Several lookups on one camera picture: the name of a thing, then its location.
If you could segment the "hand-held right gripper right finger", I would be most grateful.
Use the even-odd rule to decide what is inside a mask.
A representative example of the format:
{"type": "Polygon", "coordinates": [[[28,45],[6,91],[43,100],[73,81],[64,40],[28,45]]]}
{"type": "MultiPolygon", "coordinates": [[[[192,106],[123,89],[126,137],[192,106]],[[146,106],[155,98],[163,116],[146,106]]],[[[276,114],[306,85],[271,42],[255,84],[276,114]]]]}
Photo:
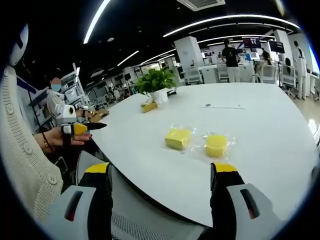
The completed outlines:
{"type": "Polygon", "coordinates": [[[215,240],[270,240],[284,225],[272,201],[231,164],[210,164],[210,190],[215,240]]]}

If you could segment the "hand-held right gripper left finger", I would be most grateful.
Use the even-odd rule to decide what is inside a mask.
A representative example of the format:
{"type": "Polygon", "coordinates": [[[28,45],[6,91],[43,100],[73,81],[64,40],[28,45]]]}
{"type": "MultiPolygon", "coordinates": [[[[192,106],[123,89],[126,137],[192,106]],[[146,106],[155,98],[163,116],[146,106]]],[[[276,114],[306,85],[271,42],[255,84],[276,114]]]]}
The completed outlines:
{"type": "Polygon", "coordinates": [[[51,240],[111,240],[112,208],[111,164],[95,164],[54,201],[46,233],[51,240]]]}

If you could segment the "person's left hand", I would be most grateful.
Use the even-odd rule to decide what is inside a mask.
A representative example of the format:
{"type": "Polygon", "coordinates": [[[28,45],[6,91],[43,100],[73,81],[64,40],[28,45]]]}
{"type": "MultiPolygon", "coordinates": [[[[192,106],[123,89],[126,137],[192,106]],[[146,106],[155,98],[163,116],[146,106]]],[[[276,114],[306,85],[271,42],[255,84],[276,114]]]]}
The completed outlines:
{"type": "MultiPolygon", "coordinates": [[[[63,146],[63,135],[59,127],[54,127],[49,131],[35,134],[35,141],[44,153],[53,153],[57,147],[63,146]]],[[[71,146],[84,145],[92,138],[92,134],[80,134],[71,137],[71,146]]]]}

